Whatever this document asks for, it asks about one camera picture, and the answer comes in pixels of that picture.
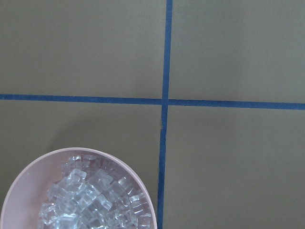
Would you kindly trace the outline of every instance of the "grid square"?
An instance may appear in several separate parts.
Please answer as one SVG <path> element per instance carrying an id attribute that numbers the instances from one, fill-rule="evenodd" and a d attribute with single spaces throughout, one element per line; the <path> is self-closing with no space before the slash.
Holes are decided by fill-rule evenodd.
<path id="1" fill-rule="evenodd" d="M 43 154 L 85 147 L 128 164 L 157 203 L 160 113 L 157 105 L 0 101 L 0 206 L 16 178 Z"/>
<path id="2" fill-rule="evenodd" d="M 170 106 L 164 228 L 303 228 L 304 118 Z"/>
<path id="3" fill-rule="evenodd" d="M 2 1 L 3 94 L 160 98 L 165 1 Z"/>
<path id="4" fill-rule="evenodd" d="M 305 2 L 175 0 L 171 99 L 305 103 Z"/>

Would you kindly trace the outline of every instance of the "blue painter's tape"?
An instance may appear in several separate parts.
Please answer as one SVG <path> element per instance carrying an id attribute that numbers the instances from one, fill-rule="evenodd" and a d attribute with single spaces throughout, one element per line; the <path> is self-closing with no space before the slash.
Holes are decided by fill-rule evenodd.
<path id="1" fill-rule="evenodd" d="M 176 106 L 211 106 L 211 107 L 236 107 L 236 108 L 261 108 L 305 110 L 305 104 L 296 103 L 269 103 L 269 102 L 245 102 L 245 101 L 214 101 L 214 100 L 180 100 L 170 99 L 168 105 Z"/>
<path id="2" fill-rule="evenodd" d="M 101 103 L 101 104 L 162 105 L 162 99 L 32 95 L 32 94 L 0 94 L 0 100 L 29 100 L 29 101 L 79 102 L 79 103 Z"/>
<path id="3" fill-rule="evenodd" d="M 163 228 L 166 131 L 167 131 L 168 91 L 169 91 L 169 79 L 170 79 L 171 39 L 172 39 L 172 11 L 173 11 L 173 0 L 167 0 L 164 64 L 163 64 L 162 113 L 161 113 L 162 130 L 160 133 L 160 154 L 159 154 L 159 182 L 158 182 L 158 208 L 157 208 L 158 229 Z"/>

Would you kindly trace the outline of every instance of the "blue tape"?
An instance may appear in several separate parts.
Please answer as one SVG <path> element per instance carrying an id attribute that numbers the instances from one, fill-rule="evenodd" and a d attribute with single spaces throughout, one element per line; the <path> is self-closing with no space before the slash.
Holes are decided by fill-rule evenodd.
<path id="1" fill-rule="evenodd" d="M 29 101 L 79 102 L 79 103 L 101 103 L 101 104 L 149 104 L 149 105 L 162 104 L 162 99 L 32 95 L 32 94 L 0 94 L 0 100 L 29 100 Z"/>
<path id="2" fill-rule="evenodd" d="M 159 155 L 159 182 L 158 182 L 158 208 L 157 208 L 158 229 L 163 228 L 166 132 L 167 132 L 168 91 L 169 91 L 169 79 L 170 79 L 171 39 L 172 39 L 172 11 L 173 11 L 173 0 L 167 0 L 164 64 L 163 64 L 162 112 L 161 112 L 162 130 L 160 133 L 160 155 Z"/>
<path id="3" fill-rule="evenodd" d="M 261 108 L 305 110 L 305 104 L 297 103 L 270 103 L 270 102 L 243 102 L 243 101 L 214 101 L 214 100 L 181 100 L 170 99 L 168 105 L 176 106 L 211 106 L 211 107 L 236 107 L 236 108 Z"/>

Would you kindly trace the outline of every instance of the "clear cubes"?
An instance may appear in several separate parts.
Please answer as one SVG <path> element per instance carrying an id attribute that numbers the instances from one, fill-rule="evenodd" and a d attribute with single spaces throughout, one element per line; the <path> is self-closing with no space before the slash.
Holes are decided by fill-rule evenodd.
<path id="1" fill-rule="evenodd" d="M 71 156 L 47 191 L 38 229 L 149 229 L 146 196 L 128 172 L 98 155 Z"/>

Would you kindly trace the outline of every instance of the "pink bowl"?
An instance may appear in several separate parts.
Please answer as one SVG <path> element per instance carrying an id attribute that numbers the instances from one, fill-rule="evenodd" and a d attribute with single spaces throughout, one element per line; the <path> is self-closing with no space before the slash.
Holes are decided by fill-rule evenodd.
<path id="1" fill-rule="evenodd" d="M 2 208 L 0 229 L 36 229 L 38 213 L 52 183 L 60 180 L 61 164 L 73 155 L 99 154 L 123 167 L 145 194 L 152 212 L 152 229 L 157 229 L 153 204 L 141 179 L 124 162 L 107 153 L 87 148 L 65 148 L 47 153 L 30 163 L 11 185 Z"/>

